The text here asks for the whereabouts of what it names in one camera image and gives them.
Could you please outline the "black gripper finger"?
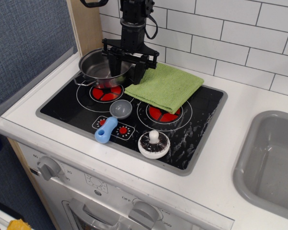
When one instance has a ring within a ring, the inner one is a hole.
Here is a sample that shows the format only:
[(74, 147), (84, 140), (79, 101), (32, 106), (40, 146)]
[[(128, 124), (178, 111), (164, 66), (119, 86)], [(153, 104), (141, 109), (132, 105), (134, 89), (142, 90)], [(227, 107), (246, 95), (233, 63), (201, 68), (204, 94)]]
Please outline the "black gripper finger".
[(118, 48), (110, 48), (108, 50), (108, 63), (112, 77), (120, 75), (122, 51)]
[(134, 80), (133, 80), (133, 83), (135, 85), (140, 83), (142, 77), (144, 76), (145, 71), (149, 68), (149, 61), (150, 60), (148, 55), (142, 55), (136, 61), (134, 69)]

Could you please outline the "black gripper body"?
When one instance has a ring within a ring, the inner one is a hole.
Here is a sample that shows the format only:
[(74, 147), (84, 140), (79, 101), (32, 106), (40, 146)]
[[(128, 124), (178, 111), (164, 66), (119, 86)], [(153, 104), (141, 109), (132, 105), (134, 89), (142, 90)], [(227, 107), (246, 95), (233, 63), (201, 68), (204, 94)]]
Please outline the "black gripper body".
[(158, 33), (158, 27), (152, 37), (150, 37), (146, 30), (146, 22), (142, 23), (128, 23), (126, 21), (120, 22), (122, 25), (121, 39), (106, 39), (102, 40), (103, 55), (108, 57), (108, 50), (110, 48), (118, 48), (122, 51), (121, 62), (136, 64), (136, 61), (142, 55), (149, 56), (149, 68), (155, 69), (157, 65), (157, 57), (159, 53), (144, 44), (144, 38), (154, 39)]

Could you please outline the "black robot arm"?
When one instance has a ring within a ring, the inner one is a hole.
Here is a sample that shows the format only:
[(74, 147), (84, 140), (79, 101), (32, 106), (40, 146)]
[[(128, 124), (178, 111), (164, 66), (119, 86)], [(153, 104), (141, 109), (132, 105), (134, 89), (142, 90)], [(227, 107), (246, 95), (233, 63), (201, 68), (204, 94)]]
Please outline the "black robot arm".
[(103, 39), (103, 55), (108, 58), (110, 73), (118, 76), (121, 71), (121, 63), (134, 64), (132, 81), (139, 84), (147, 69), (155, 69), (159, 53), (144, 44), (144, 38), (154, 39), (155, 34), (150, 37), (146, 30), (146, 19), (153, 19), (152, 0), (122, 0), (120, 10), (122, 18), (121, 39)]

